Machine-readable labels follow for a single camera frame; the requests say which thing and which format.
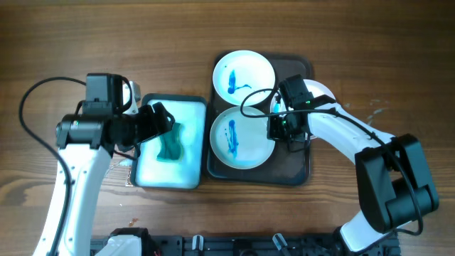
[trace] white bowl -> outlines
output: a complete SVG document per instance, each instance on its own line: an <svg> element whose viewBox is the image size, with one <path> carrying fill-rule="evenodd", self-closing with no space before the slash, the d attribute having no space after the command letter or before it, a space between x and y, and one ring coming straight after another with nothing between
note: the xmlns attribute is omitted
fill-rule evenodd
<svg viewBox="0 0 455 256"><path fill-rule="evenodd" d="M252 92L275 86L275 72L270 62L250 50L237 50L221 58L213 70L212 79L219 96L237 106ZM270 91L258 92L246 101L245 106L256 105L269 94Z"/></svg>
<svg viewBox="0 0 455 256"><path fill-rule="evenodd" d="M253 107L244 107L245 114L264 114ZM263 164L272 154L275 141L267 139L267 118L249 118L240 107L221 113L210 129L213 153L227 166L251 169Z"/></svg>

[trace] black cable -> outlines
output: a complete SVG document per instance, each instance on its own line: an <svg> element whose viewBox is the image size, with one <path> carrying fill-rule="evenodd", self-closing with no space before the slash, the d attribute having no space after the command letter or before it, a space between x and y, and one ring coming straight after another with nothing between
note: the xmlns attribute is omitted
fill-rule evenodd
<svg viewBox="0 0 455 256"><path fill-rule="evenodd" d="M82 104L84 104L84 102L85 102L85 100L79 101L79 103L77 104L77 107L76 107L76 111L74 112L74 115L78 115L79 114L79 110L82 107Z"/></svg>
<svg viewBox="0 0 455 256"><path fill-rule="evenodd" d="M76 80L73 78L66 78L66 77L48 78L48 79L42 80L40 82L37 82L34 86L32 86L30 89L28 89L26 91L26 93L23 95L21 103L19 104L19 122L21 123L22 128L28 133L28 135L30 135L32 138L34 138L39 144L43 145L60 162L60 165L63 168L63 172L65 173L65 185L66 185L65 200L63 201L62 214L60 215L60 220L58 221L58 226L57 226L57 230L55 232L54 241L52 242L52 246L50 248L49 255L51 255L51 256L55 255L55 252L56 252L57 246L58 246L58 242L60 241L60 237L62 235L63 225L65 223L66 215L68 214L68 208L70 205L70 195L71 195L71 181L72 181L71 173L70 173L70 169L68 168L68 165L66 164L65 160L63 160L63 158L58 154L58 152L28 128L27 124L23 120L23 106L25 104L27 97L38 86L42 85L43 83L50 82L50 81L56 81L56 80L77 82L77 83L80 83L81 85L85 85L85 82Z"/></svg>
<svg viewBox="0 0 455 256"><path fill-rule="evenodd" d="M123 156L124 158L126 159L129 159L129 160L133 160L133 161L136 161L138 158L134 157L134 156L130 156L128 154L125 154L125 153L122 153L122 152L118 152L117 150L114 149L114 154L117 154L119 156Z"/></svg>
<svg viewBox="0 0 455 256"><path fill-rule="evenodd" d="M273 90L273 89L261 89L261 90L257 90L253 93L250 93L248 96L246 96L246 98L242 101L242 104L240 104L240 112L245 116L245 117L250 117L250 118L263 118L263 117L276 117L276 116L279 116L279 115L282 115L282 114L294 114L294 113L298 113L298 112L307 112L307 113L327 113L327 110L291 110L291 111L284 111L284 112L278 112L278 113L270 113L270 114L259 114L259 115L250 115L250 114L245 114L243 112L243 105L245 104L245 102L248 100L249 97L253 96L254 94L258 93L258 92L266 92L266 91L270 91L270 90Z"/></svg>
<svg viewBox="0 0 455 256"><path fill-rule="evenodd" d="M134 144L134 150L136 150L137 158L141 156L141 148L138 144Z"/></svg>
<svg viewBox="0 0 455 256"><path fill-rule="evenodd" d="M287 151L289 151L290 153L297 153L297 152L300 152L300 151L303 151L303 150L307 150L309 145L310 145L310 135L309 134L306 134L306 139L304 141L304 146L300 149L291 149L291 143L294 143L295 140L294 139L287 139L286 140L286 143L287 143Z"/></svg>
<svg viewBox="0 0 455 256"><path fill-rule="evenodd" d="M414 235L414 236L420 235L422 233L422 231L424 229L424 222L423 222L422 213L420 211L419 204L417 202L417 198L415 196L414 189L412 188L411 181L410 181L409 177L407 176L407 174L405 173L405 171L403 170L403 168L402 168L401 164L399 163L399 161L397 160L396 156L390 151L389 148L387 148L385 143L381 139L379 139L374 132L370 132L363 125L357 123L356 121L352 120L351 118L349 118L347 116L344 116L344 115L338 113L335 108L332 108L332 109L329 109L329 110L292 110L292 111L285 111L285 112L272 113L272 114L261 114L261 115L249 115L249 114L245 114L243 112L243 105L245 104L245 102L248 100L249 97L253 96L254 94L256 94L258 92L265 92L265 91L269 91L269 90L273 90L273 89L257 90L257 91L255 91L253 93L250 93L248 96L246 96L246 98L242 101L242 104L240 105L240 112L244 116L251 117L251 118L276 117L276 116L279 116L279 115L282 115L282 114L294 114L294 113L299 113L299 112L325 113L325 114L332 114L335 117L343 118L344 120L354 124L360 130L362 130L368 136L370 136L372 139L374 139L385 150L385 153L390 157L390 160L392 160L392 163L393 163L392 167L402 174L403 179L405 180L405 183L406 183L406 187L409 190L409 194L410 194L411 199L412 199L412 204L414 205L414 210L415 210L415 213L416 213L417 222L419 224L419 227L418 227L417 231L405 230L405 229L402 229L402 228L396 228L395 231L401 232L401 233L405 233L405 234L408 234L408 235Z"/></svg>

